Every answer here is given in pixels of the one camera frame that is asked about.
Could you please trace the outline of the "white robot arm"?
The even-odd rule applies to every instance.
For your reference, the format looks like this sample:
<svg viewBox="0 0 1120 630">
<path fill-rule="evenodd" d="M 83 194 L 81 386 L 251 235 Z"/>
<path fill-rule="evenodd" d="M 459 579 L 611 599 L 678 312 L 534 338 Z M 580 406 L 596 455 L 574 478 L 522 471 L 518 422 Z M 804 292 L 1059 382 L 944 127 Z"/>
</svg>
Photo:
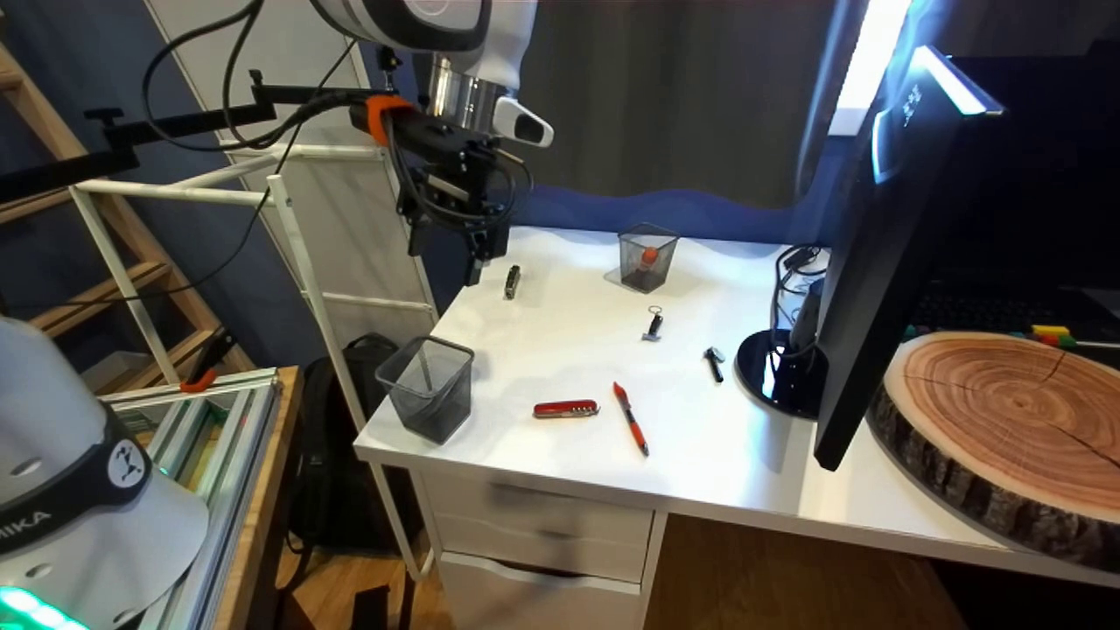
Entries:
<svg viewBox="0 0 1120 630">
<path fill-rule="evenodd" d="M 352 104 L 352 121 L 387 149 L 399 212 L 419 247 L 426 225 L 462 235 L 464 281 L 508 251 L 508 204 L 490 194 L 499 145 L 551 148 L 552 127 L 518 100 L 539 0 L 313 0 L 336 32 L 429 51 L 419 100 L 397 88 Z"/>
</svg>

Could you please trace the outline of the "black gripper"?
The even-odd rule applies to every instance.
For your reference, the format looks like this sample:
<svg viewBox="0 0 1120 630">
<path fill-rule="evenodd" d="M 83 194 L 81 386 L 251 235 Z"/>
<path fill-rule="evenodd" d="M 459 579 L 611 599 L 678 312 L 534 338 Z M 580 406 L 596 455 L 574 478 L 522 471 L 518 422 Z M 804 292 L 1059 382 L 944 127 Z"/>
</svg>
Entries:
<svg viewBox="0 0 1120 630">
<path fill-rule="evenodd" d="M 399 211 L 410 221 L 410 256 L 422 251 L 426 225 L 440 217 L 464 235 L 464 281 L 475 284 L 483 266 L 508 251 L 508 211 L 490 189 L 499 173 L 498 140 L 422 113 L 399 113 L 391 118 L 391 167 Z"/>
</svg>

